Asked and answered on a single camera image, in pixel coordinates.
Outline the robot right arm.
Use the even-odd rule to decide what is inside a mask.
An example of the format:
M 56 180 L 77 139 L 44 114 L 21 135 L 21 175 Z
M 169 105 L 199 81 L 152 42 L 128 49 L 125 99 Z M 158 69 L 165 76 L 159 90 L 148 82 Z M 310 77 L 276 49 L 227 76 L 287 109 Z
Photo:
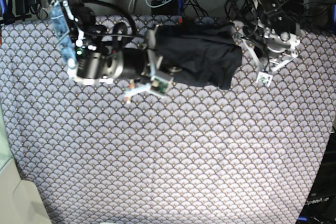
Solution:
M 134 19 L 121 7 L 108 7 L 125 18 L 112 32 L 96 23 L 89 4 L 93 0 L 42 0 L 50 14 L 58 47 L 74 82 L 92 86 L 111 84 L 118 79 L 130 81 L 124 96 L 130 101 L 140 93 L 164 97 L 172 87 L 174 74 L 162 66 L 163 56 L 157 50 L 157 24 L 143 35 L 140 48 L 128 48 L 137 38 Z

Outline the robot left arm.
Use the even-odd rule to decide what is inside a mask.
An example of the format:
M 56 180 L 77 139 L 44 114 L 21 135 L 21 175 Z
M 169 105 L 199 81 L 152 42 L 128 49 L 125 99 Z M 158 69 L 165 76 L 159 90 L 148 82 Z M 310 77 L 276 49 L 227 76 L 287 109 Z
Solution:
M 243 32 L 236 37 L 257 67 L 256 81 L 270 86 L 276 72 L 299 57 L 300 25 L 288 17 L 281 0 L 247 1 L 251 5 L 251 21 L 238 9 L 237 0 L 230 0 L 244 24 Z

